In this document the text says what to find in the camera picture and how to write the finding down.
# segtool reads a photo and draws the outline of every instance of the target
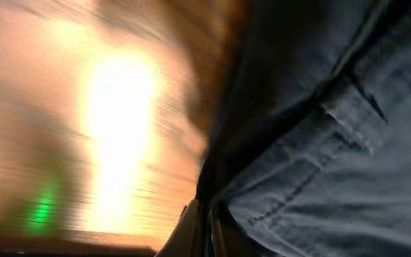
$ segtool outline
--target wooden floor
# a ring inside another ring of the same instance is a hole
[[[162,247],[196,191],[240,13],[0,0],[0,237]]]

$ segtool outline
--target denim fabric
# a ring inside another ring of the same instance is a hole
[[[248,41],[198,197],[262,255],[411,256],[411,3],[259,1]]]

